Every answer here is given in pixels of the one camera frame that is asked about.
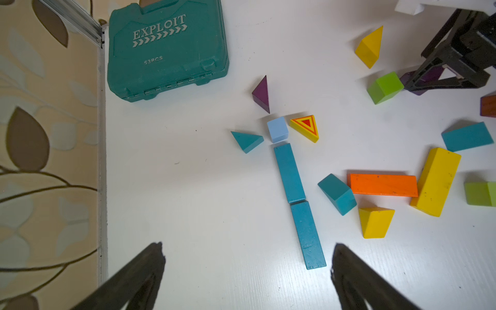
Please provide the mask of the dark purple triangle block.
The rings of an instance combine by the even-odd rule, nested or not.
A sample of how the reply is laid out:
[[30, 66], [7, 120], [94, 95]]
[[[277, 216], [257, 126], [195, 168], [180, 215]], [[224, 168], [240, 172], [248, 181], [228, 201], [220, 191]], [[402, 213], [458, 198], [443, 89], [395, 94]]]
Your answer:
[[[439, 78], [442, 76], [443, 72], [444, 72], [445, 68], [443, 67], [434, 67], [434, 68], [431, 68], [428, 72], [426, 72], [420, 79], [420, 82], [421, 83], [427, 83], [427, 82], [432, 82], [432, 81], [438, 81]], [[409, 79], [414, 75], [415, 71], [410, 71], [410, 72], [407, 72], [405, 74], [403, 74], [401, 77], [400, 77], [400, 81], [402, 82], [402, 84], [404, 86], [406, 86], [407, 82], [409, 81]], [[427, 90], [411, 90], [410, 91], [411, 93], [417, 95], [417, 96], [421, 96], [423, 95], [425, 92], [427, 92]]]

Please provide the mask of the teal triangle block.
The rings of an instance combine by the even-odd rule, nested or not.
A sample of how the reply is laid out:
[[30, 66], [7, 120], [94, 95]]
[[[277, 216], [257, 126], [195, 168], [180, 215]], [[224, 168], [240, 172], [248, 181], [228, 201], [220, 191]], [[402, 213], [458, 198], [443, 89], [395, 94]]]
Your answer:
[[231, 134], [245, 154], [251, 152], [264, 141], [264, 137], [260, 135], [239, 133], [235, 131], [232, 131]]

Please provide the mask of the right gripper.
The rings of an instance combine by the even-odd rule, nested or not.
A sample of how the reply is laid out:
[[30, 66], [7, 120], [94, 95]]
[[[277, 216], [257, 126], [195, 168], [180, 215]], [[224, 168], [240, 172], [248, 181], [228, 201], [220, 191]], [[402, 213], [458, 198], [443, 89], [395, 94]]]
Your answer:
[[461, 31], [461, 43], [468, 49], [458, 59], [432, 59], [417, 71], [402, 79], [408, 91], [436, 89], [478, 89], [489, 80], [488, 67], [495, 67], [495, 15], [466, 9], [456, 9], [440, 31], [428, 43], [421, 56], [427, 58], [443, 41]]

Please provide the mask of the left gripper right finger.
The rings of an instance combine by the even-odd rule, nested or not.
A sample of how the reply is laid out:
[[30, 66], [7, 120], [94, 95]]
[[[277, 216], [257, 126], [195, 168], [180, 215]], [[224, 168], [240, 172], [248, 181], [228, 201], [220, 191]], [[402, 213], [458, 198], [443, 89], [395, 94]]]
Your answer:
[[418, 309], [344, 244], [335, 245], [331, 280], [342, 309]]

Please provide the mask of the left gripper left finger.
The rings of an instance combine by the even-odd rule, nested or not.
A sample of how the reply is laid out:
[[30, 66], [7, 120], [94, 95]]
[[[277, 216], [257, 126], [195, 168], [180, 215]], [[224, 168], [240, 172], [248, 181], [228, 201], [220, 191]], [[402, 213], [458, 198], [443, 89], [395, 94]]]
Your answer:
[[165, 269], [162, 243], [152, 243], [74, 309], [153, 309]]

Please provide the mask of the teal long block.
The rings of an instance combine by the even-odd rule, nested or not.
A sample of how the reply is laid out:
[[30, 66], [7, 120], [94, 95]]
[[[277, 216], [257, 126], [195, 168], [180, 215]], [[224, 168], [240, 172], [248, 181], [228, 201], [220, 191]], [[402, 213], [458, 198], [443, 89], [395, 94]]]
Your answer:
[[312, 270], [326, 267], [327, 263], [309, 202], [300, 201], [291, 205], [291, 212], [306, 269]]
[[306, 194], [300, 179], [291, 144], [286, 143], [275, 147], [274, 153], [288, 203], [295, 204], [304, 201], [306, 199]]

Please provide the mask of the teal wedge block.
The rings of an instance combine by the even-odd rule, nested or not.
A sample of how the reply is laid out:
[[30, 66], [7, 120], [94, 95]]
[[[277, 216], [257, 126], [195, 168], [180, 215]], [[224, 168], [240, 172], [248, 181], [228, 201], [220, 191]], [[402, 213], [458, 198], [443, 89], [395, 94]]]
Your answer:
[[357, 206], [351, 188], [334, 174], [329, 174], [318, 183], [318, 186], [342, 216]]

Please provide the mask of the orange rectangular block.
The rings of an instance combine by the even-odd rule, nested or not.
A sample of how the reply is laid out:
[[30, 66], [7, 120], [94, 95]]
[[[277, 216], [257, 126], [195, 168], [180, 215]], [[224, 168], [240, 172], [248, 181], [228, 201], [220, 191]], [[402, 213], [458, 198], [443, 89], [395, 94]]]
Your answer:
[[349, 174], [348, 185], [354, 194], [418, 197], [417, 178], [408, 175]]

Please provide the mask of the yellow small block bottom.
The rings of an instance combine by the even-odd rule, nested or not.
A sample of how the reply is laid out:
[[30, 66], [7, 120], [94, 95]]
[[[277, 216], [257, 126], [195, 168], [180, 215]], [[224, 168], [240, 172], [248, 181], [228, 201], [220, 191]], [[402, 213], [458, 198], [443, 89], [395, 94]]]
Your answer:
[[365, 239], [384, 238], [395, 210], [382, 207], [359, 208], [360, 225]]

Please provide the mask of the light blue cube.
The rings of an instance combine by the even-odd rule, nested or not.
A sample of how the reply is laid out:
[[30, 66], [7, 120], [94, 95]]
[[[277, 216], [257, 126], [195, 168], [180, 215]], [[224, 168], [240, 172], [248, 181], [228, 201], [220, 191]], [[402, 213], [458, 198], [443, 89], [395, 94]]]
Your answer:
[[288, 139], [289, 131], [284, 117], [279, 117], [267, 122], [267, 128], [272, 143], [279, 143]]

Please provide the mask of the yellow small block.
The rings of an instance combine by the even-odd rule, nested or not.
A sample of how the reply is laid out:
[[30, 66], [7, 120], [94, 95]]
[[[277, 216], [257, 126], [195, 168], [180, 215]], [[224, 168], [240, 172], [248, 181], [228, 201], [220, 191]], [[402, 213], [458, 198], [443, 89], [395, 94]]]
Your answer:
[[395, 210], [382, 207], [359, 208], [360, 225], [365, 239], [384, 238]]
[[364, 37], [355, 50], [355, 54], [368, 68], [372, 68], [380, 57], [383, 29], [381, 26]]

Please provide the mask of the long yellow block diagonal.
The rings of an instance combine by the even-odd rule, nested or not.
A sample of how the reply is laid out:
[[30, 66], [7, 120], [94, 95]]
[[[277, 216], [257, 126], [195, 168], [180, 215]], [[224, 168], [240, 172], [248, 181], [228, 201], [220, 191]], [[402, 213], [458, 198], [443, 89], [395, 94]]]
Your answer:
[[462, 156], [443, 148], [430, 150], [418, 180], [418, 196], [410, 206], [430, 216], [440, 217]]

